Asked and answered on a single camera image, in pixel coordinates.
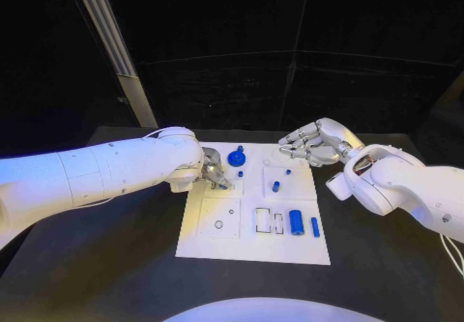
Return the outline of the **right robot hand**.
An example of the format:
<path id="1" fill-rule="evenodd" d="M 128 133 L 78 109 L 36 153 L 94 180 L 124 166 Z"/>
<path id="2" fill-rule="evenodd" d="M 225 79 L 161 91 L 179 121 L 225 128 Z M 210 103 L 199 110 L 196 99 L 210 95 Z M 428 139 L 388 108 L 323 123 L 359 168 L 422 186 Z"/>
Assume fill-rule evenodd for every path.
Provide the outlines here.
<path id="1" fill-rule="evenodd" d="M 349 128 L 326 117 L 287 134 L 278 144 L 283 155 L 304 159 L 314 167 L 345 164 L 366 147 Z"/>

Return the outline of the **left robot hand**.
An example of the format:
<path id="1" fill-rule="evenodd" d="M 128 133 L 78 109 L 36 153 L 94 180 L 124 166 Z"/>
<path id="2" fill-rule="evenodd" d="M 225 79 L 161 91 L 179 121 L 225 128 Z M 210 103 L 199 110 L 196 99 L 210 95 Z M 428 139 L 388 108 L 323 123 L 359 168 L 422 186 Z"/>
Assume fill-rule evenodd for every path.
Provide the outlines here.
<path id="1" fill-rule="evenodd" d="M 216 188 L 229 189 L 231 182 L 222 170 L 221 154 L 213 148 L 203 147 L 202 180 L 208 181 Z"/>

